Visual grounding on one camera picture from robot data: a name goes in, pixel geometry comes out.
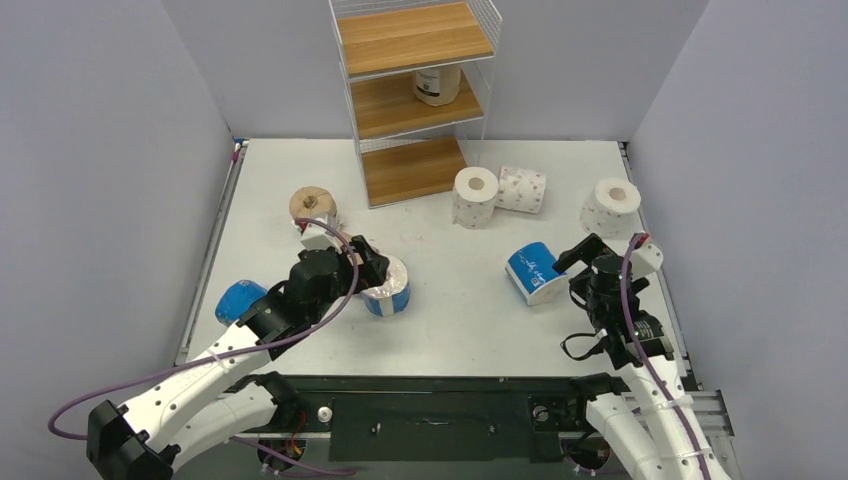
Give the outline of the brown paper roll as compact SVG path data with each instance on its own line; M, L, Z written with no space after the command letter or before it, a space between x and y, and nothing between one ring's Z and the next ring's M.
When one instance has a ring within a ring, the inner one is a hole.
M416 70L413 93L418 100L430 106L450 104L458 96L461 76L459 64Z

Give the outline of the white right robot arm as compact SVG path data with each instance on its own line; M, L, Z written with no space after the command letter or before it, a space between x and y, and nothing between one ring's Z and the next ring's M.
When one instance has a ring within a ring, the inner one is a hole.
M565 273L585 264L569 291L594 329L597 342L589 353L607 355L614 369L571 379L575 392L565 398L564 413L572 424L598 433L633 479L726 479L681 380L674 347L662 323L640 306L638 295L649 282L635 277L633 256L648 238L634 234L618 255L591 233L553 265Z

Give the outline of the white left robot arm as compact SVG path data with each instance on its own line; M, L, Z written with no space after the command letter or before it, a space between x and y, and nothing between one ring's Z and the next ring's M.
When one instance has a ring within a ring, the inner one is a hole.
M237 320L194 361L149 390L88 417L86 455L104 479L169 479L200 453L245 431L285 430L297 421L297 390L260 368L319 324L348 293L383 285L389 259L361 236L351 252L303 250L289 277L249 293L234 285L222 298Z

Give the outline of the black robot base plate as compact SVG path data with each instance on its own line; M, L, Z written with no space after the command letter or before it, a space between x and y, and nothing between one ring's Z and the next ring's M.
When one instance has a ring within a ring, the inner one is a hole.
M355 461L564 459L561 442L591 431L587 402L626 394L608 374L571 377L282 378L295 392L256 433L329 443L329 458Z

